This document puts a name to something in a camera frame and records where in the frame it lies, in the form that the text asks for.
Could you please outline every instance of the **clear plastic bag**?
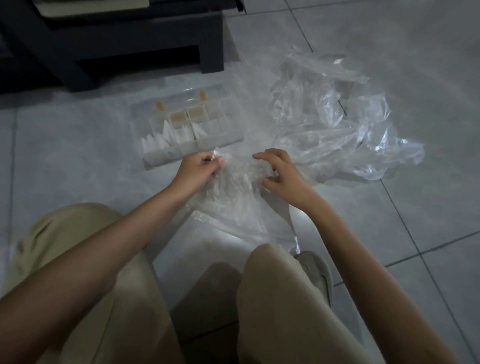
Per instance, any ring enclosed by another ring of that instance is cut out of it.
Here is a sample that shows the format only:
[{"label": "clear plastic bag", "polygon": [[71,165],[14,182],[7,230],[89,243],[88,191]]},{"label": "clear plastic bag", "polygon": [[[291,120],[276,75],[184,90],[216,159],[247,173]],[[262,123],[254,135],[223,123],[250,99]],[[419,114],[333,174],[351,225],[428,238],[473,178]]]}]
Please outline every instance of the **clear plastic bag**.
[{"label": "clear plastic bag", "polygon": [[293,51],[281,62],[271,89],[273,146],[315,180],[338,172],[377,180],[388,168],[420,163],[423,145],[398,137],[385,95],[344,69],[342,57]]},{"label": "clear plastic bag", "polygon": [[224,164],[189,202],[192,216],[217,229],[256,244],[277,243],[296,249],[288,204],[271,195],[258,181],[273,177],[269,163],[235,158],[215,149]]}]

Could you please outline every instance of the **clear plastic organizer box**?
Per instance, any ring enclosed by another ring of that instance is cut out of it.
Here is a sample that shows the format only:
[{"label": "clear plastic organizer box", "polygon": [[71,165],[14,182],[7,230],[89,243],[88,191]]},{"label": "clear plastic organizer box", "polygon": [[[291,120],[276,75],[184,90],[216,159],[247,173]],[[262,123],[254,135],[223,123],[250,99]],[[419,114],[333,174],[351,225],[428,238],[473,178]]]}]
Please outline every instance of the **clear plastic organizer box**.
[{"label": "clear plastic organizer box", "polygon": [[146,169],[243,139],[244,111],[223,85],[130,105],[135,146]]}]

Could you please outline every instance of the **shoe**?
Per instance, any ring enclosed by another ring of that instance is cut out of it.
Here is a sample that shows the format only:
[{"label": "shoe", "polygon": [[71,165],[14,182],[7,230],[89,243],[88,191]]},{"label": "shoe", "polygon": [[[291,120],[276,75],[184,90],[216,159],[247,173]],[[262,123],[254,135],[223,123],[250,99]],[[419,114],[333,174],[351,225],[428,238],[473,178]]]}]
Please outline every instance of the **shoe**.
[{"label": "shoe", "polygon": [[328,264],[321,256],[308,250],[294,258],[298,260],[310,282],[319,289],[329,306],[332,307],[333,282]]}]

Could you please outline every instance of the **beige pants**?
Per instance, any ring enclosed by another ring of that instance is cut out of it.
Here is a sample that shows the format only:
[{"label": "beige pants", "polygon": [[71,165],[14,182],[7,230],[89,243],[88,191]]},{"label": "beige pants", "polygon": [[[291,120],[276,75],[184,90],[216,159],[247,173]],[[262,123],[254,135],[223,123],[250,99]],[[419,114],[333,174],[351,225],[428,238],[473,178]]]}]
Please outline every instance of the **beige pants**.
[{"label": "beige pants", "polygon": [[[10,263],[5,290],[19,284],[119,214],[101,204],[56,210],[33,224]],[[257,247],[237,294],[240,363],[369,363],[300,264],[282,248]],[[184,363],[156,278],[143,253],[40,363]]]}]

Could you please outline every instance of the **black furniture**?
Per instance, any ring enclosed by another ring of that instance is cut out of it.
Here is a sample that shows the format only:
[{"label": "black furniture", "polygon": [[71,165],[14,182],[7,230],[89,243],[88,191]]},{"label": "black furniture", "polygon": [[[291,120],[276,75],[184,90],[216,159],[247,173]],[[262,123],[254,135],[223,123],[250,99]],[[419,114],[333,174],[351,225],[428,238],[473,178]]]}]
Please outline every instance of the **black furniture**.
[{"label": "black furniture", "polygon": [[28,0],[1,0],[0,26],[72,91],[97,87],[82,61],[198,47],[202,72],[223,70],[222,9],[240,0],[150,0],[145,9],[47,19]]}]

